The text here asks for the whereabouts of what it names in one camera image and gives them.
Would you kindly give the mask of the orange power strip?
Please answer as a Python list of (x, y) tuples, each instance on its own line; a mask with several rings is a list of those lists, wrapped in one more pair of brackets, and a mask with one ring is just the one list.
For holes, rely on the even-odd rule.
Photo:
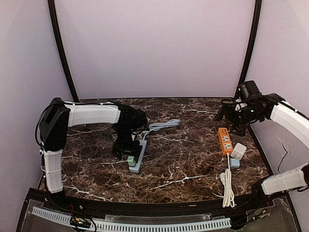
[(233, 152), (233, 146), (227, 128), (219, 128), (217, 134), (222, 154), (231, 155)]

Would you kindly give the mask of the green plug adapter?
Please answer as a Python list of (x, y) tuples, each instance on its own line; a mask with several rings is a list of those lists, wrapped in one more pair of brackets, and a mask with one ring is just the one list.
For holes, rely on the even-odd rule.
[(135, 167), (135, 165), (136, 165), (135, 157), (134, 156), (128, 156), (127, 163), (129, 165), (129, 167)]

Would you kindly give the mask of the white cube socket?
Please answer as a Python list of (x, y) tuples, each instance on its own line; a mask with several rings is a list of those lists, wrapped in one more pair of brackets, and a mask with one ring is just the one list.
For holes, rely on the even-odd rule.
[(247, 147), (241, 143), (237, 143), (231, 153), (231, 157), (241, 160), (247, 150)]

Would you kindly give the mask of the blue power strip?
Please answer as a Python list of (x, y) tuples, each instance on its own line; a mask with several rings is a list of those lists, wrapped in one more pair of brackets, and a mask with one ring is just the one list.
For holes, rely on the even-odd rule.
[(135, 166), (129, 166), (129, 171), (132, 173), (139, 173), (140, 172), (140, 168), (142, 165), (142, 161), (144, 158), (144, 154), (146, 151), (146, 147), (147, 147), (147, 141), (146, 140), (139, 140), (140, 145), (142, 146), (142, 150), (140, 152), (138, 161), (136, 162)]

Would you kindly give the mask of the light blue plug adapter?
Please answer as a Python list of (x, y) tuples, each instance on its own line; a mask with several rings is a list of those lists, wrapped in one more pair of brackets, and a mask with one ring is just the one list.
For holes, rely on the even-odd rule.
[(239, 168), (240, 160), (235, 158), (230, 158), (230, 168)]

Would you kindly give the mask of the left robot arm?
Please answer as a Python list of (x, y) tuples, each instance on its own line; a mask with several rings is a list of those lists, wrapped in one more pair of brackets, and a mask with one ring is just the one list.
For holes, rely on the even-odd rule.
[(146, 129), (146, 113), (121, 102), (70, 102), (54, 98), (39, 116), (35, 140), (41, 149), (42, 171), (46, 188), (55, 194), (64, 189), (62, 156), (70, 131), (86, 125), (109, 124), (115, 139), (112, 154), (121, 160), (124, 156), (138, 161), (144, 145), (135, 136)]

